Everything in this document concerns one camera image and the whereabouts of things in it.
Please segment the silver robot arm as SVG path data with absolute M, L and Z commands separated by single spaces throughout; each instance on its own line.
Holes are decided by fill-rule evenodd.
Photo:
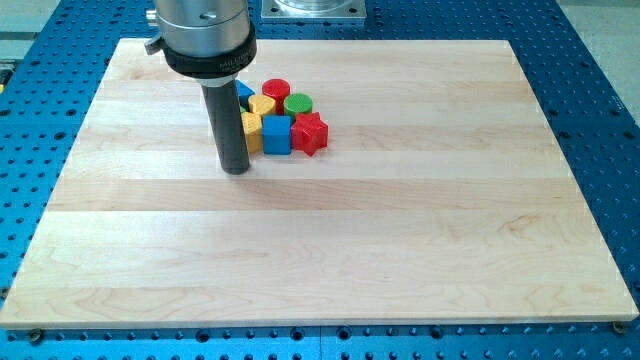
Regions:
M 223 87 L 254 60 L 255 26 L 245 0 L 154 0 L 146 12 L 157 33 L 144 44 L 171 70 L 205 87 Z

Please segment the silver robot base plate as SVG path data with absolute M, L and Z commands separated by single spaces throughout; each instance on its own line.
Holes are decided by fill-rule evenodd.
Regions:
M 364 21 L 365 0 L 263 0 L 261 18 L 265 22 Z

